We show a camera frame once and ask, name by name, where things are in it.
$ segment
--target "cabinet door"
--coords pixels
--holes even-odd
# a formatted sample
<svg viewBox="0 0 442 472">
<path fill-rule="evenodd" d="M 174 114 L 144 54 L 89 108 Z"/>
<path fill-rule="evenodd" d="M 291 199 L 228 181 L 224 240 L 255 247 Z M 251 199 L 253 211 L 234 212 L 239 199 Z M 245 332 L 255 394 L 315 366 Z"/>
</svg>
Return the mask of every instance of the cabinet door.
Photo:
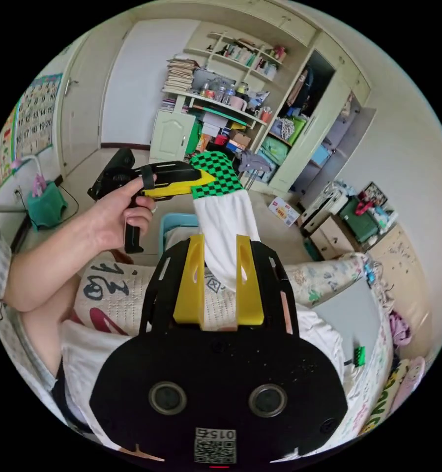
<svg viewBox="0 0 442 472">
<path fill-rule="evenodd" d="M 281 29 L 290 34 L 293 38 L 301 41 L 305 46 L 309 46 L 312 41 L 316 29 L 302 18 L 288 13 L 286 19 L 281 25 Z"/>
<path fill-rule="evenodd" d="M 270 188 L 280 192 L 289 191 L 336 121 L 350 91 L 342 77 L 334 74 L 311 119 L 271 179 Z"/>
<path fill-rule="evenodd" d="M 268 21 L 277 27 L 280 27 L 282 23 L 287 20 L 287 14 L 289 14 L 288 11 L 284 10 L 280 6 L 276 6 L 265 0 L 259 0 L 254 5 L 254 8 L 249 11 L 249 13 L 251 13 L 253 16 L 256 16 L 257 18 Z"/>
<path fill-rule="evenodd" d="M 171 3 L 204 3 L 208 5 L 224 6 L 226 8 L 232 8 L 233 10 L 247 11 L 259 0 L 164 0 Z"/>
<path fill-rule="evenodd" d="M 358 76 L 358 79 L 355 81 L 355 85 L 352 88 L 356 99 L 358 100 L 361 106 L 365 105 L 368 95 L 370 95 L 370 87 L 368 87 L 367 81 L 362 74 Z"/>
<path fill-rule="evenodd" d="M 233 10 L 247 11 L 252 8 L 259 0 L 203 0 L 203 3 L 225 6 Z"/>
<path fill-rule="evenodd" d="M 193 115 L 159 111 L 150 143 L 150 159 L 182 160 L 194 122 Z"/>
<path fill-rule="evenodd" d="M 321 33 L 315 48 L 342 76 L 345 83 L 352 88 L 357 81 L 360 71 L 345 51 L 324 32 Z"/>
</svg>

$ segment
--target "person's hand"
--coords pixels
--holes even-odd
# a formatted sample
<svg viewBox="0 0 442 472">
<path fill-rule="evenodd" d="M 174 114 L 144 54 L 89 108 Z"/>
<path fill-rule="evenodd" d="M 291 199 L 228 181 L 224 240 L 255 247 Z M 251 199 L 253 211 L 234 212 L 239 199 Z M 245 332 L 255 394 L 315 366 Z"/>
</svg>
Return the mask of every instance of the person's hand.
<svg viewBox="0 0 442 472">
<path fill-rule="evenodd" d="M 99 250 L 108 251 L 124 246 L 124 226 L 127 223 L 138 226 L 141 235 L 145 235 L 152 220 L 155 202 L 150 197 L 137 197 L 135 208 L 128 208 L 133 195 L 144 186 L 138 177 L 124 187 L 105 195 L 84 215 L 88 219 L 88 227 L 94 235 Z"/>
</svg>

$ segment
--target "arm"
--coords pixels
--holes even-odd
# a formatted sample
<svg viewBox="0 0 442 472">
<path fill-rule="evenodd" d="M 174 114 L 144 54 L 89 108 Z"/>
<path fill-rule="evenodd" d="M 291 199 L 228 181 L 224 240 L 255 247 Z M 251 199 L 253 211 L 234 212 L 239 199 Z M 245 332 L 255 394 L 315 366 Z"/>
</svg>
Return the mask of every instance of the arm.
<svg viewBox="0 0 442 472">
<path fill-rule="evenodd" d="M 124 245 L 126 218 L 146 233 L 155 202 L 138 197 L 140 206 L 127 208 L 142 186 L 141 178 L 129 182 L 36 248 L 17 254 L 11 262 L 4 302 L 22 312 L 41 306 L 99 253 Z"/>
</svg>

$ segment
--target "qr code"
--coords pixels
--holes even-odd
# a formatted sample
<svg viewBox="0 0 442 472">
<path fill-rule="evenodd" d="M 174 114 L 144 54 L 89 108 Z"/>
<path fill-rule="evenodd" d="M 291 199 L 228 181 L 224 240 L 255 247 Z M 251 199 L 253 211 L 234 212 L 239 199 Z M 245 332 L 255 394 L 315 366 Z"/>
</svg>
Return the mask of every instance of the qr code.
<svg viewBox="0 0 442 472">
<path fill-rule="evenodd" d="M 235 464 L 235 430 L 196 428 L 195 462 L 204 464 Z"/>
</svg>

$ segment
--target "picture frame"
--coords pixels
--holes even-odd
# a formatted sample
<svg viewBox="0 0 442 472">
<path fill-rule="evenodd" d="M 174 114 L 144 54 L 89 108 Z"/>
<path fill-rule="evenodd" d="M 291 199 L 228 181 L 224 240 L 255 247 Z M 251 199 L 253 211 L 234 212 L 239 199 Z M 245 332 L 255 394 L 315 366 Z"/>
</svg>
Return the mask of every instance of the picture frame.
<svg viewBox="0 0 442 472">
<path fill-rule="evenodd" d="M 382 207 L 388 201 L 388 197 L 374 182 L 370 182 L 363 192 L 366 194 L 367 198 L 375 204 L 375 206 Z"/>
</svg>

